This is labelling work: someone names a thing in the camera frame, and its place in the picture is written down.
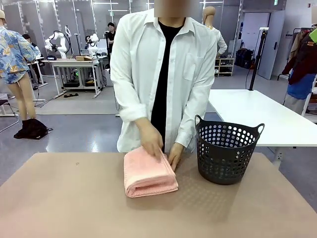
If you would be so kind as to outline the person's left hand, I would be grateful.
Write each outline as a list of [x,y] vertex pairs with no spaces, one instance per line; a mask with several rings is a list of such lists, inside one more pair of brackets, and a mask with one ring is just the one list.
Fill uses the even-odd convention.
[[173,171],[176,170],[176,167],[181,159],[181,155],[183,153],[184,146],[175,142],[169,152],[168,162]]

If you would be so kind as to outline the person's right hand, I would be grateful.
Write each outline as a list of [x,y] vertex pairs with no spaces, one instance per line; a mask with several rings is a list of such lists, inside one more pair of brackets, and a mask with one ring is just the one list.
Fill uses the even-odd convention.
[[158,160],[161,157],[161,149],[163,148],[163,139],[159,131],[151,124],[147,118],[135,120],[138,127],[141,145],[152,156]]

